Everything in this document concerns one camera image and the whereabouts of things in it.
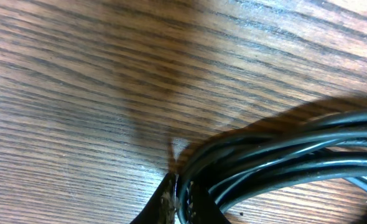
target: black object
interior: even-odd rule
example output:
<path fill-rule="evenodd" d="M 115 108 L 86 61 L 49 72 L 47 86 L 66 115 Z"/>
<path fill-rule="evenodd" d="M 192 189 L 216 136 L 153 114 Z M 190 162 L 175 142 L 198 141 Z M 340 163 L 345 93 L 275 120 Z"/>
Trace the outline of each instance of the black object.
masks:
<path fill-rule="evenodd" d="M 327 116 L 282 136 L 247 132 L 208 143 L 180 173 L 179 220 L 182 224 L 229 223 L 223 212 L 242 200 L 316 180 L 344 178 L 367 192 L 367 152 L 326 148 L 332 146 L 367 147 L 367 110 Z M 160 200 L 158 192 L 144 211 L 150 203 L 155 205 L 153 200 Z M 139 217 L 151 213 L 144 211 Z M 132 223 L 168 223 L 153 220 L 136 218 Z"/>

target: cable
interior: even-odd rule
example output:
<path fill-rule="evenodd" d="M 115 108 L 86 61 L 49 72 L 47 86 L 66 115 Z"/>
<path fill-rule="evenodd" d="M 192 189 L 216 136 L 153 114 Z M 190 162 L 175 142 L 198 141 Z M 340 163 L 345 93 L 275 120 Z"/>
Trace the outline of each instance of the cable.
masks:
<path fill-rule="evenodd" d="M 200 147 L 180 172 L 181 223 L 229 223 L 222 215 L 259 194 L 318 180 L 344 178 L 367 192 L 367 110 L 311 121 L 281 136 L 240 133 Z"/>

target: bundled black cable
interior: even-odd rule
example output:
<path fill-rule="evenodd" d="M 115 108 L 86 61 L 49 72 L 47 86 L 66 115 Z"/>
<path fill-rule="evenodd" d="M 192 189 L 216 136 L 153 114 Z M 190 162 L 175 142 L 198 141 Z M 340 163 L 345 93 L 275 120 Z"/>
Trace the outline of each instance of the bundled black cable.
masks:
<path fill-rule="evenodd" d="M 222 215 L 247 198 L 283 187 L 344 178 L 367 192 L 367 110 L 335 114 L 282 136 L 240 133 L 198 149 L 180 174 L 178 217 L 186 223 L 229 223 Z"/>

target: tabletop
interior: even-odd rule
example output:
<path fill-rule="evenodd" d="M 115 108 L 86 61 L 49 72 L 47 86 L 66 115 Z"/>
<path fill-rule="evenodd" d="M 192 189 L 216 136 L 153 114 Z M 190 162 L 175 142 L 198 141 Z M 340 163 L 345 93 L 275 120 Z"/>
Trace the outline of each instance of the tabletop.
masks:
<path fill-rule="evenodd" d="M 367 0 L 0 0 L 0 223 L 129 223 L 208 138 L 367 108 Z M 353 223 L 344 180 L 232 223 Z"/>

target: wood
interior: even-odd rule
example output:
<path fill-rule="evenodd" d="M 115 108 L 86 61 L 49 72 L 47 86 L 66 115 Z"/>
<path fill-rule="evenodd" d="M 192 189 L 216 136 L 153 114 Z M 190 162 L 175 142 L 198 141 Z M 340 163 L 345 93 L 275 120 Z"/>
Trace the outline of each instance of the wood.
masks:
<path fill-rule="evenodd" d="M 211 136 L 360 108 L 367 0 L 0 0 L 0 223 L 129 223 Z M 227 216 L 366 214 L 329 180 Z"/>

